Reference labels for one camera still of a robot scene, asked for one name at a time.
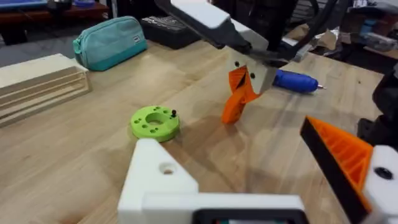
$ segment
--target screw hole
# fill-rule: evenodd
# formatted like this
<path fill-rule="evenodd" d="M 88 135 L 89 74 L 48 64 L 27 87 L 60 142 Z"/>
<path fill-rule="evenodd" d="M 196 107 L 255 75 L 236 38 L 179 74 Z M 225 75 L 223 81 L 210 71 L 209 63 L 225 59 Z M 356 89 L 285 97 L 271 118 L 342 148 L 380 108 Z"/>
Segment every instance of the screw hole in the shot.
<path fill-rule="evenodd" d="M 174 164 L 165 162 L 159 166 L 159 170 L 163 175 L 172 175 L 177 170 L 177 168 Z"/>
<path fill-rule="evenodd" d="M 394 178 L 391 171 L 384 167 L 376 167 L 374 168 L 374 172 L 381 178 L 386 180 L 392 180 Z"/>

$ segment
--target orange 3d printed part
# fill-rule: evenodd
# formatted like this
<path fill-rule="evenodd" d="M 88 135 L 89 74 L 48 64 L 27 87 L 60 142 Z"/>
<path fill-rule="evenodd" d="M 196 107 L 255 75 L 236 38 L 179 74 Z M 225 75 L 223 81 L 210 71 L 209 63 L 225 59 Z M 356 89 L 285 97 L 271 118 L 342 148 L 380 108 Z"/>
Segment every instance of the orange 3d printed part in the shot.
<path fill-rule="evenodd" d="M 244 106 L 260 95 L 253 92 L 247 66 L 229 72 L 229 86 L 232 96 L 225 104 L 221 117 L 223 123 L 235 123 L 241 117 Z"/>
<path fill-rule="evenodd" d="M 373 153 L 372 145 L 309 116 L 302 126 L 301 136 L 351 223 L 359 223 L 371 211 L 363 187 Z"/>

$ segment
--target blue tool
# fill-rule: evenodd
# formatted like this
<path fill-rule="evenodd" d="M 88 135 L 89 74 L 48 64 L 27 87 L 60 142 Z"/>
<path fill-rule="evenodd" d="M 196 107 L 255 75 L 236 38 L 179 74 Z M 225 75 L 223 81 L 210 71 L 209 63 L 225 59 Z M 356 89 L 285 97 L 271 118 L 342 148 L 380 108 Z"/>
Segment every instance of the blue tool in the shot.
<path fill-rule="evenodd" d="M 318 84 L 318 80 L 308 75 L 283 70 L 277 71 L 274 86 L 298 93 L 311 93 L 317 89 L 325 89 Z"/>

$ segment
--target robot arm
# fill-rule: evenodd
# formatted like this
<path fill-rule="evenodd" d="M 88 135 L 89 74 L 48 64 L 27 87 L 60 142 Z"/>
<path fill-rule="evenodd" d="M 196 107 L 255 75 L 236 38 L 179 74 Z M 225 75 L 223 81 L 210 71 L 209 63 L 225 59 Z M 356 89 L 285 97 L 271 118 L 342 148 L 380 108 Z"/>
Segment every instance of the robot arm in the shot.
<path fill-rule="evenodd" d="M 226 102 L 223 115 L 224 123 L 235 123 L 242 115 L 246 103 L 259 98 L 268 90 L 275 79 L 276 71 L 281 62 L 285 65 L 288 60 L 295 57 L 296 53 L 307 44 L 317 33 L 317 29 L 325 23 L 325 18 L 331 13 L 331 9 L 337 0 L 329 0 L 314 27 L 297 45 L 282 52 L 268 51 L 269 41 L 249 27 L 233 20 L 231 16 L 205 1 L 187 0 L 155 0 L 156 4 L 168 14 L 174 16 L 202 39 L 218 49 L 228 46 L 232 49 L 227 68 L 229 71 L 229 85 L 232 96 Z M 289 5 L 277 7 L 270 16 L 272 23 L 285 26 L 286 19 L 291 16 L 297 3 L 292 0 L 279 1 Z M 283 27 L 277 26 L 272 40 L 280 42 L 279 35 Z"/>
<path fill-rule="evenodd" d="M 398 223 L 398 153 L 307 117 L 301 135 L 351 224 Z M 119 224 L 308 224 L 298 195 L 200 193 L 155 140 L 137 142 Z"/>
<path fill-rule="evenodd" d="M 119 224 L 308 224 L 297 195 L 199 193 L 195 179 L 153 139 L 137 142 L 118 219 Z"/>

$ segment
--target orange fin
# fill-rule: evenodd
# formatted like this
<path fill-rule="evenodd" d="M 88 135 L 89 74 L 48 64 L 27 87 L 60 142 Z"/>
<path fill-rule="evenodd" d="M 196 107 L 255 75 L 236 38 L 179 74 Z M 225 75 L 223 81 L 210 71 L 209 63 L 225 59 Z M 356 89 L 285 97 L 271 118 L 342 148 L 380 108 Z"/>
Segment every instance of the orange fin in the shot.
<path fill-rule="evenodd" d="M 309 116 L 301 135 L 351 223 L 361 222 L 372 210 L 362 193 L 373 153 L 372 145 Z"/>

